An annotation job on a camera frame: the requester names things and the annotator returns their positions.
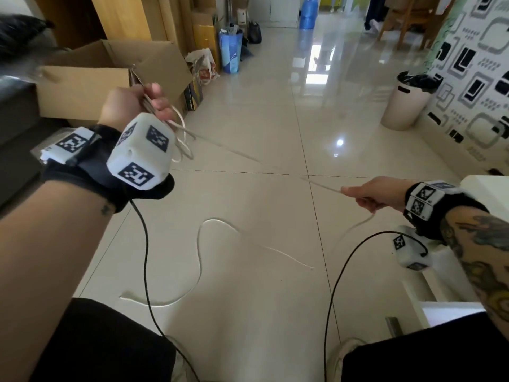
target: patterned wallpaper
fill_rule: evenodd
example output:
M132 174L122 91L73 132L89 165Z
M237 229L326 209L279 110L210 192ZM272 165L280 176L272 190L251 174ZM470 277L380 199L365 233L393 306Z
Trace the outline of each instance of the patterned wallpaper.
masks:
M429 75L424 114L485 171L509 175L509 0L467 0Z

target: black trash bag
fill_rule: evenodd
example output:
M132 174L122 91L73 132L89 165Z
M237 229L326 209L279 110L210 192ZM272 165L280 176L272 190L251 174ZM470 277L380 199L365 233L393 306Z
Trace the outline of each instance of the black trash bag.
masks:
M420 88L424 92L430 94L434 93L439 88L440 83L442 83L441 80L437 80L426 74L409 75L408 71L400 73L398 75L398 81L410 87Z
M0 60L8 60L22 54L27 44L47 28L50 21L25 15L0 15Z
M247 29L247 39L251 44L260 44L262 42L262 30L260 29L260 25L257 22L249 22L249 28Z

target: black bag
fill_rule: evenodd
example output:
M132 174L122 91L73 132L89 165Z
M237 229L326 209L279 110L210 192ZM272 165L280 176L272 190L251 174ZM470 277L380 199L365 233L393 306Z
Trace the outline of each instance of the black bag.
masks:
M260 44L262 42L262 31L260 30L260 25L257 22L249 22L249 28L247 29L247 39L251 44Z
M0 15L0 60L22 54L35 36L53 26L32 16Z

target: tattoo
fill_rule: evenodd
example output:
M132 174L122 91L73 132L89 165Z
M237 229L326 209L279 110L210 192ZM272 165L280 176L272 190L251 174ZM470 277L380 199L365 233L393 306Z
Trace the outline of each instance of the tattoo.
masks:
M109 216L111 214L111 211L112 211L111 205L109 203L106 203L101 209L101 214L103 216Z
M473 241L478 245L490 245L493 248L509 252L509 224L492 216L474 216L477 225L456 223L458 227L473 233Z
M486 296L486 307L500 319L509 322L509 287L497 279L493 267L482 261L462 261L461 266L476 291L482 291Z
M451 248L458 259L463 257L463 247L459 243L456 238L456 234L454 233L454 228L449 225L445 217L442 219L440 223L440 232L442 233L442 237L445 242Z

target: blue water bottle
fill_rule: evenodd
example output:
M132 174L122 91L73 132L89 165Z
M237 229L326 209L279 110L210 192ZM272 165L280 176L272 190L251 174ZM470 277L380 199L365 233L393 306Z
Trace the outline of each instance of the blue water bottle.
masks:
M313 29L318 17L318 0L304 0L299 29Z

